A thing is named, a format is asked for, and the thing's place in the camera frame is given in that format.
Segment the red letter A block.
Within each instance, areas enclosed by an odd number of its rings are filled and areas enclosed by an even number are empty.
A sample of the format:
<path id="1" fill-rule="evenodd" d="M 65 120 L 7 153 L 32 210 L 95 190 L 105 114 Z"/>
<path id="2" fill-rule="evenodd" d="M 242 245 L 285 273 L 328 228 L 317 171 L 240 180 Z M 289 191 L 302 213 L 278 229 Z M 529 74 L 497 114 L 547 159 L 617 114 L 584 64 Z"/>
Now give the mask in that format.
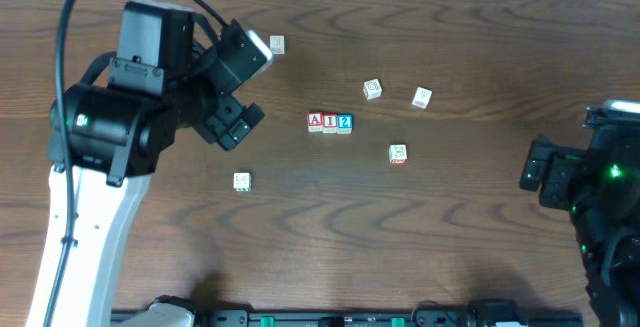
<path id="1" fill-rule="evenodd" d="M 323 114 L 321 112 L 310 112 L 307 114 L 307 128 L 310 133 L 323 131 Z"/>

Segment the red letter I block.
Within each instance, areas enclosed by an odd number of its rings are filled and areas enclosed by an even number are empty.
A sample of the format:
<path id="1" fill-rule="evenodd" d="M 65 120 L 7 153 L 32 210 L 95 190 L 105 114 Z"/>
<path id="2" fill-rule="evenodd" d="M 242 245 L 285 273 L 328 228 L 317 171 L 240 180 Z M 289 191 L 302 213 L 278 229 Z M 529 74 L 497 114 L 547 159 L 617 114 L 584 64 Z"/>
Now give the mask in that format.
<path id="1" fill-rule="evenodd" d="M 322 132 L 325 134 L 335 134 L 338 129 L 338 115 L 337 114 L 323 114 L 322 115 Z"/>

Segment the blue number 2 block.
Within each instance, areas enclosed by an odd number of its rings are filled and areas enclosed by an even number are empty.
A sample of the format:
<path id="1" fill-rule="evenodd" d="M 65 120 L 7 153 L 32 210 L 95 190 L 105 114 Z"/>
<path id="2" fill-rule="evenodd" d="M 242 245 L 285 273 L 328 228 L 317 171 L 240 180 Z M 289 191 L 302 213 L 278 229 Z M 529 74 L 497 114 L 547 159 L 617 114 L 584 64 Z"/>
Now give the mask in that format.
<path id="1" fill-rule="evenodd" d="M 351 134 L 353 130 L 353 116 L 351 114 L 341 114 L 337 116 L 337 133 Z"/>

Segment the snail picture block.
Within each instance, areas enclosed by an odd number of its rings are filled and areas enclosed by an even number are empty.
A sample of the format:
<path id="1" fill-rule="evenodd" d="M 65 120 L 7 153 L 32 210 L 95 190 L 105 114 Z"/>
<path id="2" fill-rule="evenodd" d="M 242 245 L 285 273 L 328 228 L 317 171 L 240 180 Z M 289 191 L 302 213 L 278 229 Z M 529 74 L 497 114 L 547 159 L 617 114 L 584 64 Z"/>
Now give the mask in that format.
<path id="1" fill-rule="evenodd" d="M 372 79 L 363 83 L 363 93 L 367 100 L 379 98 L 382 95 L 382 87 L 378 79 Z"/>

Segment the cream picture block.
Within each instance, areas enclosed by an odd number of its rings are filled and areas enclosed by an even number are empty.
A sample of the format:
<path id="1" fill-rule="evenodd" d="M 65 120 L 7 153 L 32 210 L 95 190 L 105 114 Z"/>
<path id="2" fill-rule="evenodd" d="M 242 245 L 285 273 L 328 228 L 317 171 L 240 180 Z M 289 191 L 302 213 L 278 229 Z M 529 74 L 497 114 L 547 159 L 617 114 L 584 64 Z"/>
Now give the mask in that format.
<path id="1" fill-rule="evenodd" d="M 415 107 L 425 109 L 432 97 L 432 91 L 427 88 L 418 87 L 414 94 L 411 104 Z"/>

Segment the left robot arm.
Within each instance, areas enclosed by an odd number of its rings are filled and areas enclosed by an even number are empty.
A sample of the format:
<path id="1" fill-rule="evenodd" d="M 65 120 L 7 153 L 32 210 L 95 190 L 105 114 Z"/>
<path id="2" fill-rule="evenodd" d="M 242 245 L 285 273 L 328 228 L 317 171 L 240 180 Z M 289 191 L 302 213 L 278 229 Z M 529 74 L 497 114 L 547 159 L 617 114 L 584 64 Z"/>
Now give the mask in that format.
<path id="1" fill-rule="evenodd" d="M 264 116 L 234 92 L 272 59 L 237 22 L 215 31 L 188 7 L 127 2 L 117 50 L 50 110 L 50 214 L 29 325 L 110 323 L 129 229 L 160 154 L 184 128 L 234 149 Z"/>

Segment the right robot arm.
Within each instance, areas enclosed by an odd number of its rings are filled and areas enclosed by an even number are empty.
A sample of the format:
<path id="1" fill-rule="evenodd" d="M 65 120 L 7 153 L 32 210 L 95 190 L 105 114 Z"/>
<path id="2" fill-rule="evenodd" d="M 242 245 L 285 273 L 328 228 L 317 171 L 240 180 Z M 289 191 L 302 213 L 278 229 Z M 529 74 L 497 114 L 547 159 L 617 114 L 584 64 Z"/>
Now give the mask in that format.
<path id="1" fill-rule="evenodd" d="M 569 213 L 589 304 L 602 326 L 639 324 L 639 115 L 586 111 L 589 147 L 531 142 L 519 188 L 539 205 Z"/>

